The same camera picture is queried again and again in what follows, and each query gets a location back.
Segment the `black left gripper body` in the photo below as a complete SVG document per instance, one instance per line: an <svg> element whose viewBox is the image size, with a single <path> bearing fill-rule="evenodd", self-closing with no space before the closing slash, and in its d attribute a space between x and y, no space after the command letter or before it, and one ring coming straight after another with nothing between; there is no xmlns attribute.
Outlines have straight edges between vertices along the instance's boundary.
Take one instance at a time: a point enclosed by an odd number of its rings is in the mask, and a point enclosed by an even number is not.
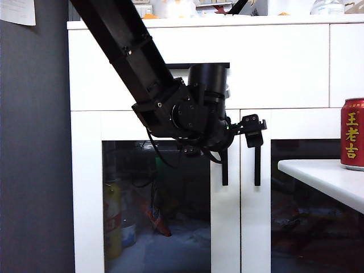
<svg viewBox="0 0 364 273"><path fill-rule="evenodd" d="M217 113L209 114L206 126L203 148L209 151L223 151L233 142L234 136L241 127L241 123L231 123L230 117L224 113L220 117Z"/></svg>

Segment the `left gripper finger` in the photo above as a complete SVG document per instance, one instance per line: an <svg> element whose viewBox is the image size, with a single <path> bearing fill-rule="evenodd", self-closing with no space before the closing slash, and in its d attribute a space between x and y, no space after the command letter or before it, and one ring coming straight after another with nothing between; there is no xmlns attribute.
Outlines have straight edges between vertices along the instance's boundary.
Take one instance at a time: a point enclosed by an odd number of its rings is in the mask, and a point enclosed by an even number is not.
<svg viewBox="0 0 364 273"><path fill-rule="evenodd" d="M266 121L260 121L257 114L252 114L242 117L237 134L245 135L248 148L259 147L263 145L262 131L266 129Z"/></svg>

